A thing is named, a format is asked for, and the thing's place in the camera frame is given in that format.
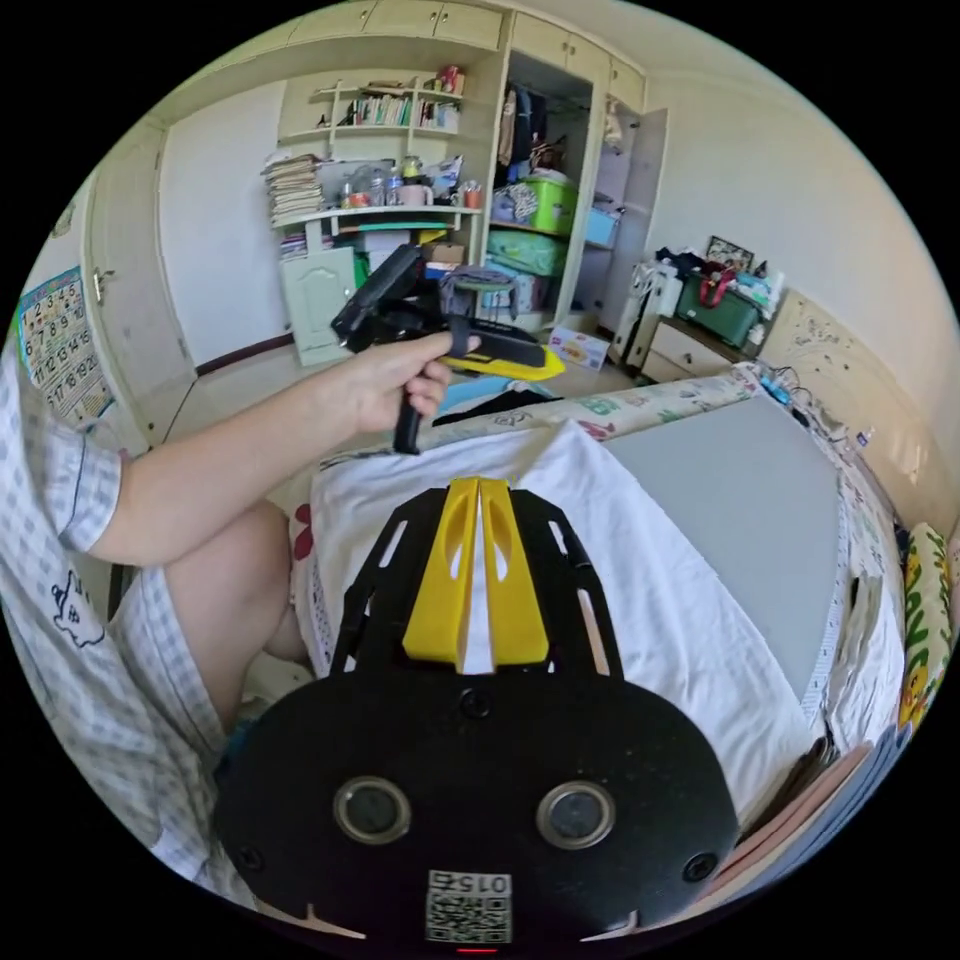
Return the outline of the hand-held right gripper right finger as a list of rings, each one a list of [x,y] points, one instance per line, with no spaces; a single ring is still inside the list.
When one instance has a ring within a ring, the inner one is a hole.
[[[549,641],[505,480],[479,481],[488,635],[495,669],[540,667]]]

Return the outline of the person's left hand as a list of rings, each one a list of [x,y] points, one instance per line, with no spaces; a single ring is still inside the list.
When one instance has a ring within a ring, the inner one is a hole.
[[[422,416],[433,416],[453,377],[443,362],[452,347],[452,335],[443,332],[371,347],[348,360],[338,379],[350,432],[361,435],[390,429],[406,402]]]

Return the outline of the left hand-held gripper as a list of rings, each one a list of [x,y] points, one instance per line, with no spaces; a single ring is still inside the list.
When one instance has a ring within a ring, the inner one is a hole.
[[[356,296],[341,311],[341,346],[353,354],[443,332],[452,335],[453,347],[440,361],[453,370],[525,382],[546,381],[564,372],[560,357],[510,325],[443,313],[409,299]]]

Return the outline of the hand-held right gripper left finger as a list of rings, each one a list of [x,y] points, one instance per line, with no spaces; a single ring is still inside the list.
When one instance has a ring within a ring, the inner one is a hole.
[[[439,666],[465,663],[478,510],[479,481],[453,481],[445,493],[403,636],[403,651],[412,661]]]

